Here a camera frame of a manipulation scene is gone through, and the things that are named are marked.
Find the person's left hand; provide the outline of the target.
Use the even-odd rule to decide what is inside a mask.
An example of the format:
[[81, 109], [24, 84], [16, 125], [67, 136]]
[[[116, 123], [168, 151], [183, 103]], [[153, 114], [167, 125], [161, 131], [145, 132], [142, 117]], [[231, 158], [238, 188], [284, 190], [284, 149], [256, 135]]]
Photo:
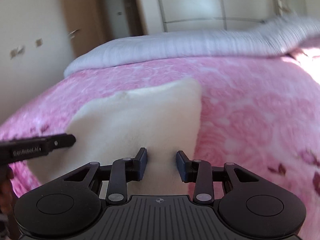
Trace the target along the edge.
[[20, 231], [14, 218], [14, 205], [17, 196], [12, 188], [11, 180], [14, 173], [10, 166], [1, 167], [1, 212], [8, 218], [8, 231], [10, 239], [19, 239]]

